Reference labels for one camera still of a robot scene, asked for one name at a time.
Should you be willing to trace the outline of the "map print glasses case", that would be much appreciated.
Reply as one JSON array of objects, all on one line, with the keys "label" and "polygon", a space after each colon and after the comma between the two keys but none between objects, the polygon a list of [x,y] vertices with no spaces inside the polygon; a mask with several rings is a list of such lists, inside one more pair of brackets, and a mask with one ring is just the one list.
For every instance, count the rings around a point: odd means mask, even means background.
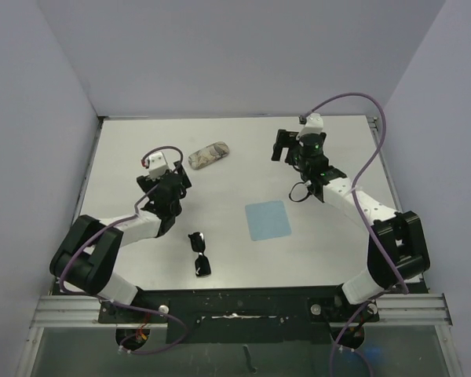
[{"label": "map print glasses case", "polygon": [[193,170],[200,170],[223,159],[229,153],[230,149],[227,144],[223,141],[218,141],[193,152],[188,157],[188,163]]}]

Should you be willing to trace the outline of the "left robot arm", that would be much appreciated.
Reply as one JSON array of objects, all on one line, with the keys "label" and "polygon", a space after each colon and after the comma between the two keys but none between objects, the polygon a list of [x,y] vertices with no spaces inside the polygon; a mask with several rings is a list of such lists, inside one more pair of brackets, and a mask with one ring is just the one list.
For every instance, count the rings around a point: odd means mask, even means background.
[{"label": "left robot arm", "polygon": [[192,187],[181,161],[174,162],[172,170],[162,166],[159,172],[155,178],[137,178],[146,203],[135,213],[106,220],[79,216],[49,265],[61,284],[117,302],[116,313],[128,323],[143,316],[144,303],[136,298],[140,289],[114,272],[118,253],[132,243],[164,236],[181,214],[181,200]]}]

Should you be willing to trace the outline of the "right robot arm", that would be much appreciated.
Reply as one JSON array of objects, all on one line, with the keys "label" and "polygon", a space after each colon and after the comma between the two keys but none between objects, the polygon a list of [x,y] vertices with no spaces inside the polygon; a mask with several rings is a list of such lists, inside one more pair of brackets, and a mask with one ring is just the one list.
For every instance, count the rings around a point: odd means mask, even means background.
[{"label": "right robot arm", "polygon": [[427,271],[430,258],[420,217],[387,207],[353,186],[324,155],[326,136],[279,129],[271,160],[280,161],[286,149],[285,163],[300,174],[298,184],[307,189],[301,201],[313,196],[369,232],[367,266],[341,284],[340,297],[334,301],[336,316],[351,321],[360,315],[363,302]]}]

